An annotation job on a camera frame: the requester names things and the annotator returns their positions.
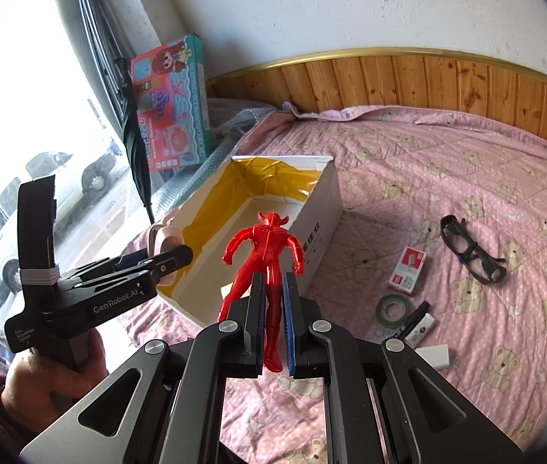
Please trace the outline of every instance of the toy box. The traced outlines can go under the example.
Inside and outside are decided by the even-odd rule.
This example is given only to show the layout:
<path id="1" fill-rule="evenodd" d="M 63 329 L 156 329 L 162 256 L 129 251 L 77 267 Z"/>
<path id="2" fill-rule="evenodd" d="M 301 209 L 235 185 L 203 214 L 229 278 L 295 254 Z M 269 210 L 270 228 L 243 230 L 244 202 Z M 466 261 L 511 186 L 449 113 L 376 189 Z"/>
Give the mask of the toy box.
<path id="1" fill-rule="evenodd" d="M 194 261 L 177 272 L 172 286 L 158 293 L 183 316 L 200 326 L 215 322 L 224 287 L 252 250 L 243 242 L 232 265 L 222 255 L 234 234 L 259 222 L 258 212 L 288 215 L 285 225 L 303 248 L 304 295 L 342 215 L 342 198 L 333 158 L 329 156 L 234 157 L 225 162 L 186 201 L 172 225 L 194 250 Z M 292 266 L 290 249 L 279 258 L 282 273 Z"/>
<path id="2" fill-rule="evenodd" d="M 425 252 L 411 247 L 405 248 L 389 279 L 389 285 L 392 288 L 411 294 L 424 266 L 424 261 L 426 261 Z"/>
<path id="3" fill-rule="evenodd" d="M 200 38 L 189 34 L 139 55 L 132 83 L 149 169 L 203 163 L 213 149 Z"/>

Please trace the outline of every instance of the bed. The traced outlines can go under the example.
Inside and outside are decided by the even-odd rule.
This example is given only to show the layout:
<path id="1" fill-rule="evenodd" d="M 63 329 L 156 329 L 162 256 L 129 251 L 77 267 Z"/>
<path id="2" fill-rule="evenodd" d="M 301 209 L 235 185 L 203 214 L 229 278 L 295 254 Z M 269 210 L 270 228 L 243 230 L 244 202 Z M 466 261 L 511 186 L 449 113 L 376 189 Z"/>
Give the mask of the bed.
<path id="1" fill-rule="evenodd" d="M 387 278 L 405 246 L 427 251 L 411 300 L 438 324 L 422 345 L 447 343 L 441 373 L 525 447 L 547 420 L 547 77 L 460 52 L 362 49 L 235 72 L 208 94 L 284 108 L 235 154 L 335 157 L 344 213 L 307 294 L 324 317 L 387 336 L 373 318 Z M 447 214 L 506 258 L 502 284 L 478 284 L 444 247 Z M 198 333 L 161 299 L 121 320 L 137 346 Z M 286 371 L 230 380 L 222 441 L 251 463 L 326 462 L 322 396 L 322 381 Z"/>

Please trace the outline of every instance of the yellow box lining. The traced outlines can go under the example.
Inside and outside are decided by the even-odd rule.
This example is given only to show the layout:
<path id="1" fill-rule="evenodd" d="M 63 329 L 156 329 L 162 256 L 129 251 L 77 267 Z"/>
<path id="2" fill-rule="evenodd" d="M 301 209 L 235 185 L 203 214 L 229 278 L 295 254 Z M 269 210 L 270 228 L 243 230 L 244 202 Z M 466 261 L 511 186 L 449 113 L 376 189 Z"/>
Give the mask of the yellow box lining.
<path id="1" fill-rule="evenodd" d="M 192 223 L 183 229 L 184 241 L 194 251 L 192 265 L 198 260 L 206 243 L 246 200 L 255 196 L 274 195 L 305 202 L 321 173 L 311 169 L 297 169 L 285 162 L 264 157 L 230 162 Z M 172 285 L 159 285 L 160 293 L 170 298 L 172 290 L 190 268 L 186 266 L 177 271 L 177 278 Z"/>

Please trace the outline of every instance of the gold trim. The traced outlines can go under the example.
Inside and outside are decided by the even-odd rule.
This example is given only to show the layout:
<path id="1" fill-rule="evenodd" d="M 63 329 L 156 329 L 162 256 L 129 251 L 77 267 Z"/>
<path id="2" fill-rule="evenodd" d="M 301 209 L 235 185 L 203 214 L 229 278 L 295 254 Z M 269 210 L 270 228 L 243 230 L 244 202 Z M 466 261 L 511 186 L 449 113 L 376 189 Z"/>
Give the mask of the gold trim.
<path id="1" fill-rule="evenodd" d="M 495 66 L 504 68 L 516 73 L 523 73 L 530 77 L 536 78 L 541 82 L 547 83 L 547 74 L 540 73 L 520 64 L 515 64 L 503 59 L 495 57 L 489 57 L 487 55 L 472 54 L 471 52 L 463 51 L 449 51 L 446 49 L 423 49 L 423 48 L 410 48 L 410 47 L 370 47 L 362 49 L 339 49 L 337 51 L 330 52 L 317 52 L 315 54 L 297 55 L 296 57 L 288 57 L 286 59 L 280 59 L 277 61 L 271 61 L 268 63 L 251 66 L 241 70 L 236 70 L 231 73 L 225 73 L 219 77 L 212 78 L 207 82 L 208 86 L 213 86 L 220 80 L 227 80 L 229 78 L 242 77 L 248 73 L 260 72 L 263 70 L 269 70 L 271 68 L 280 68 L 282 66 L 291 66 L 293 64 L 301 64 L 312 61 L 323 61 L 327 59 L 340 59 L 345 57 L 364 57 L 366 55 L 432 55 L 436 57 L 442 57 L 445 59 L 456 59 L 462 61 L 474 61 L 486 64 L 488 66 Z"/>

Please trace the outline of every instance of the wooden headboard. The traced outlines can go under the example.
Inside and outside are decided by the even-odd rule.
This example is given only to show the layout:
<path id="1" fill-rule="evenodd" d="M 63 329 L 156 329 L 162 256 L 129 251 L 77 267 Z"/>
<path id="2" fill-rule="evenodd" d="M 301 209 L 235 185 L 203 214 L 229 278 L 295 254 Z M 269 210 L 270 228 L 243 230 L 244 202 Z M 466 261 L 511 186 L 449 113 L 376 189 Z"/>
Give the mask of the wooden headboard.
<path id="1" fill-rule="evenodd" d="M 547 76 L 490 57 L 436 49 L 353 49 L 294 57 L 212 79 L 210 97 L 319 112 L 361 104 L 457 110 L 547 140 Z"/>

